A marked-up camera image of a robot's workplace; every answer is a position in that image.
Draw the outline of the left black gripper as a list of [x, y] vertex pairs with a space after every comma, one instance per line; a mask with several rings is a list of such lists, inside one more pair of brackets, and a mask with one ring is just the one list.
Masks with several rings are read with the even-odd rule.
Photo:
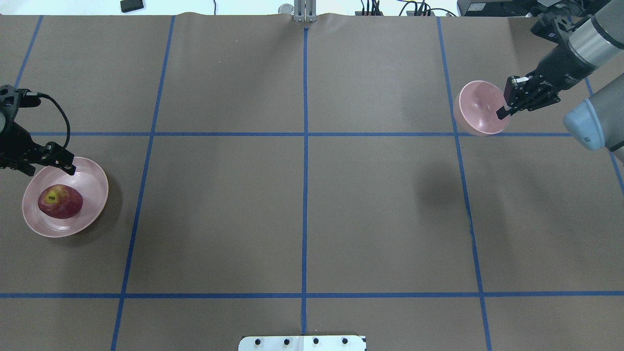
[[20, 171], [29, 177], [34, 175], [35, 164], [60, 169], [73, 176], [75, 155], [56, 142], [41, 146], [20, 125], [8, 122], [2, 129], [0, 138], [0, 159], [2, 169]]

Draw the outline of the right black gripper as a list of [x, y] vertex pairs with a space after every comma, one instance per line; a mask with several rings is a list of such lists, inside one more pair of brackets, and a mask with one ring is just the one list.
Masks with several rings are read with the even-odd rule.
[[575, 58], [545, 58], [527, 75], [508, 77], [504, 90], [508, 108], [503, 106], [496, 111], [498, 120], [559, 102], [559, 92], [578, 84], [578, 75], [579, 61]]

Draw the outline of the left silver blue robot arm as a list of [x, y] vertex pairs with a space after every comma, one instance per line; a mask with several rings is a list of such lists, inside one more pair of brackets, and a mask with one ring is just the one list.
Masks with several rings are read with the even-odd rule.
[[[0, 167], [29, 177], [34, 176], [37, 166], [53, 167], [73, 176], [77, 167], [74, 164], [75, 155], [68, 149], [71, 125], [58, 102], [48, 94], [25, 88], [5, 84], [0, 89]], [[64, 120], [63, 142], [35, 141], [34, 137], [43, 134], [43, 131], [33, 123], [22, 123], [18, 118], [22, 111], [40, 107], [44, 99], [54, 105]]]

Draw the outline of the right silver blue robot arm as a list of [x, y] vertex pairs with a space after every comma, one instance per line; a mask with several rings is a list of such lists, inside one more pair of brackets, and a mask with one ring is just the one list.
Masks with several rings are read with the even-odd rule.
[[[518, 111], [534, 111], [560, 101], [568, 90], [623, 53], [621, 0], [611, 0], [573, 28], [557, 30], [558, 45], [524, 77], [510, 76], [504, 91], [506, 107], [499, 120]], [[623, 76], [585, 98], [563, 119], [568, 132], [589, 150], [608, 149], [623, 159]]]

